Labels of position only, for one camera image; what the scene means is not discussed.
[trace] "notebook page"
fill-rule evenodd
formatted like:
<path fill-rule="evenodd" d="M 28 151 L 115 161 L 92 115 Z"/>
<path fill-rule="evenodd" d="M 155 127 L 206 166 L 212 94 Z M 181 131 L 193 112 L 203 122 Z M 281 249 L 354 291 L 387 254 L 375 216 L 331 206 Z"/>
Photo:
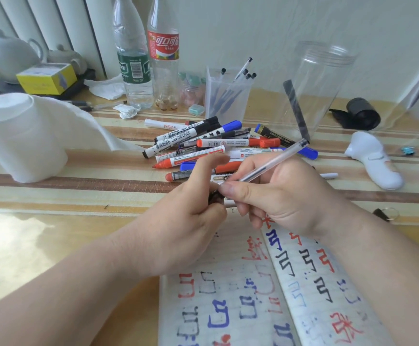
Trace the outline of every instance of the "notebook page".
<path fill-rule="evenodd" d="M 203 256 L 160 279 L 159 346 L 300 346 L 262 239 L 229 210 Z"/>
<path fill-rule="evenodd" d="M 264 239 L 303 346 L 395 345 L 325 246 L 264 221 Z"/>

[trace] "green bottle label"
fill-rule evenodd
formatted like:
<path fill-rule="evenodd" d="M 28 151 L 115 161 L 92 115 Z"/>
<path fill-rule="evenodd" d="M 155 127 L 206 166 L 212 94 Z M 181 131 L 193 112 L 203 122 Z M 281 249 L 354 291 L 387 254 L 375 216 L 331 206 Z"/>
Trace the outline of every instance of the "green bottle label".
<path fill-rule="evenodd" d="M 118 53 L 121 75 L 127 83 L 145 83 L 152 80 L 150 75 L 150 59 L 148 54 L 143 56 L 125 56 Z"/>

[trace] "striped tablecloth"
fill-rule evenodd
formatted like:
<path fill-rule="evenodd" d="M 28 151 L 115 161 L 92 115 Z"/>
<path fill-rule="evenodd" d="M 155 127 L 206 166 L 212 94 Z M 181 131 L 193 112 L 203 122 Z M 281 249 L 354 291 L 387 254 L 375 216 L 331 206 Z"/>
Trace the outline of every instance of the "striped tablecloth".
<path fill-rule="evenodd" d="M 259 101 L 259 96 L 250 96 L 244 126 L 267 122 L 265 105 Z M 337 100 L 333 106 L 339 109 L 343 104 L 344 100 Z M 181 123 L 198 120 L 184 110 L 152 109 L 132 120 L 120 119 L 114 110 L 92 115 L 115 136 L 143 147 L 153 145 L 154 137 L 165 132 L 145 127 L 146 118 Z M 311 164 L 321 173 L 339 173 L 338 179 L 330 180 L 331 185 L 359 206 L 370 211 L 393 208 L 389 213 L 400 214 L 395 223 L 419 225 L 419 123 L 403 116 L 392 125 L 375 135 L 405 178 L 400 191 L 384 192 L 369 179 L 361 163 L 345 157 L 354 131 L 343 130 L 331 116 L 324 118 L 314 135 L 311 147 L 320 157 Z M 417 147 L 414 157 L 402 156 L 400 148 L 406 145 Z M 165 180 L 170 170 L 152 169 L 154 158 L 145 160 L 141 153 L 72 150 L 68 155 L 69 161 L 58 176 L 33 184 L 14 182 L 0 167 L 0 212 L 136 216 L 177 185 Z"/>

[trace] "hand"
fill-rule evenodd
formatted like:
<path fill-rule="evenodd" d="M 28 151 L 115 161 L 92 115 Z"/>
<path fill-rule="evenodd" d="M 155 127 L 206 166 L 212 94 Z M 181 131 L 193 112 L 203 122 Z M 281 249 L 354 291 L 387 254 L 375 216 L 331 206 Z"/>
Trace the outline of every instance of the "hand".
<path fill-rule="evenodd" d="M 112 235 L 126 274 L 174 273 L 202 255 L 227 217 L 224 205 L 208 206 L 208 196 L 218 187 L 210 182 L 212 169 L 228 161 L 225 154 L 199 159 L 187 182 Z"/>
<path fill-rule="evenodd" d="M 333 189 L 300 157 L 293 157 L 251 183 L 234 182 L 276 157 L 276 153 L 247 158 L 219 192 L 235 200 L 240 215 L 249 214 L 253 227 L 262 227 L 266 213 L 297 234 L 321 239 L 329 229 L 345 222 L 355 206 Z"/>

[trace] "water bottle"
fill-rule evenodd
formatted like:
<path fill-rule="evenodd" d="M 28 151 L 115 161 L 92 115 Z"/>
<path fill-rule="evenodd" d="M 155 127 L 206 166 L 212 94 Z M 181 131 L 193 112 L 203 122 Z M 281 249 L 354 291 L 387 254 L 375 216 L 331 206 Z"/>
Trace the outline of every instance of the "water bottle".
<path fill-rule="evenodd" d="M 166 0 L 153 1 L 148 31 L 150 59 L 155 78 L 155 104 L 162 110 L 176 109 L 179 101 L 178 18 Z"/>
<path fill-rule="evenodd" d="M 115 0 L 113 29 L 128 103 L 138 109 L 150 108 L 153 85 L 147 37 L 132 0 Z"/>

